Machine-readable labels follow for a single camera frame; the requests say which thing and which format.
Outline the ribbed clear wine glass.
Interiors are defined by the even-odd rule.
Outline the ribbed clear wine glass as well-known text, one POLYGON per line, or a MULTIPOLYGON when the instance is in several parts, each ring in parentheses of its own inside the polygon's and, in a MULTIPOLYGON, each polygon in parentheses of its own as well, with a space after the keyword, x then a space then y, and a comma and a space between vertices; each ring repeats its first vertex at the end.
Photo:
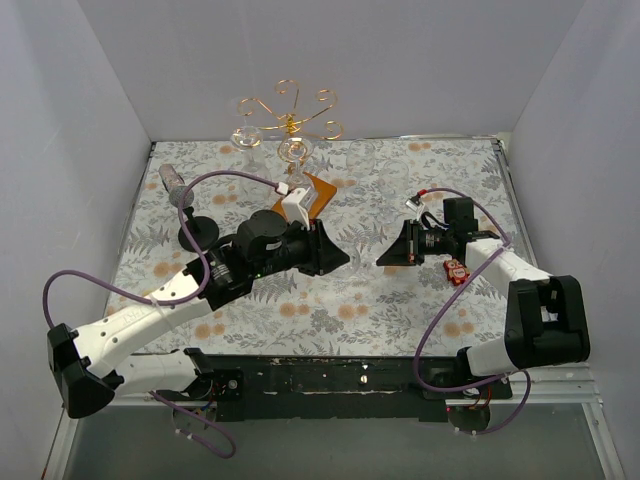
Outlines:
MULTIPOLYGON (((241 168, 242 172, 266 181, 272 180, 266 165, 264 152, 260 145, 254 147, 241 146, 240 150, 244 158, 241 168)), ((268 184, 244 177, 240 180, 240 186, 246 199, 252 202, 266 201, 273 190, 268 184)))

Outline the round clear wine glass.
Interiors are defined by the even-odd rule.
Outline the round clear wine glass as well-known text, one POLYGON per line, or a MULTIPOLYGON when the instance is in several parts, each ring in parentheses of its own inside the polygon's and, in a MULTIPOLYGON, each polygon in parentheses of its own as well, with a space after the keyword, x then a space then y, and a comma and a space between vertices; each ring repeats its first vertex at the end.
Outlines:
POLYGON ((253 114, 250 100, 242 97, 232 98, 227 105, 229 113, 242 120, 242 124, 231 133, 230 140, 235 147, 240 149, 253 149, 259 147, 263 141, 262 131, 248 123, 253 114))

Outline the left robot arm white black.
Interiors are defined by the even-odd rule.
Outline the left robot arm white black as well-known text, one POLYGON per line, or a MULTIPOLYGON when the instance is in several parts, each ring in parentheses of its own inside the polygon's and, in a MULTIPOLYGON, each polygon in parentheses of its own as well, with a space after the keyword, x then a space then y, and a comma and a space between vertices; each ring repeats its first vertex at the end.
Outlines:
POLYGON ((254 213, 227 241, 189 262, 141 302, 77 328, 60 323, 49 329, 49 368, 67 415, 84 418, 119 395, 153 390, 205 398, 213 377, 186 354, 137 361, 134 353, 174 328, 249 294, 258 279, 290 269, 323 276, 349 260, 321 220, 304 225, 289 223, 271 210, 254 213))

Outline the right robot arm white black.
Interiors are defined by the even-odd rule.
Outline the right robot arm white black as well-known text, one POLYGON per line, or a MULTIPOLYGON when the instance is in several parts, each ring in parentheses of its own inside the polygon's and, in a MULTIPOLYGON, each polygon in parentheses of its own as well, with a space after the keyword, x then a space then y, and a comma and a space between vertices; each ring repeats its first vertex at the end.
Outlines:
POLYGON ((507 301, 503 335, 459 351, 450 384, 425 381, 421 356, 412 362, 417 383, 438 393, 458 392, 475 397, 489 383, 528 368, 581 363, 591 344, 582 289, 570 275, 553 276, 523 260, 508 248, 501 229, 482 230, 469 197, 443 202, 444 223, 429 226, 404 221, 399 236, 377 259, 378 266, 413 267, 428 256, 448 255, 469 273, 437 313, 442 318, 478 277, 489 282, 507 301))

